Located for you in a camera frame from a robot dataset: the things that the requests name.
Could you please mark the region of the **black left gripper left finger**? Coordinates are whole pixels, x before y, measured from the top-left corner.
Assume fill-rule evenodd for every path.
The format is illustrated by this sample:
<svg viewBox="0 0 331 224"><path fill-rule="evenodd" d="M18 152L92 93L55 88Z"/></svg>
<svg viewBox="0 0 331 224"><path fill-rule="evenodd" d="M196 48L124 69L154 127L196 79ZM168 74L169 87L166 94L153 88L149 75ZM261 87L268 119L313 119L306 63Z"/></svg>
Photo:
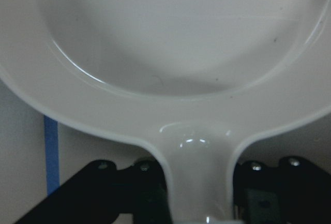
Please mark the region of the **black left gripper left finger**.
<svg viewBox="0 0 331 224"><path fill-rule="evenodd" d="M17 220L17 223L168 223L168 194L157 161L142 160L117 169L94 160Z"/></svg>

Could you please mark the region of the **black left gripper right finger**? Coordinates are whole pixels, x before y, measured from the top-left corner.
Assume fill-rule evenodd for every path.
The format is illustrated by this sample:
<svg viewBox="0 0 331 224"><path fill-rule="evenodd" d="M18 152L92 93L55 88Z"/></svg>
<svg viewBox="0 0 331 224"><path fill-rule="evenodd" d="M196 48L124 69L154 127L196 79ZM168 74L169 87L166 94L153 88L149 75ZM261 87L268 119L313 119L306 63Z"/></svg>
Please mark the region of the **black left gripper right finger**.
<svg viewBox="0 0 331 224"><path fill-rule="evenodd" d="M237 163L233 194L243 223L330 223L330 173L303 157Z"/></svg>

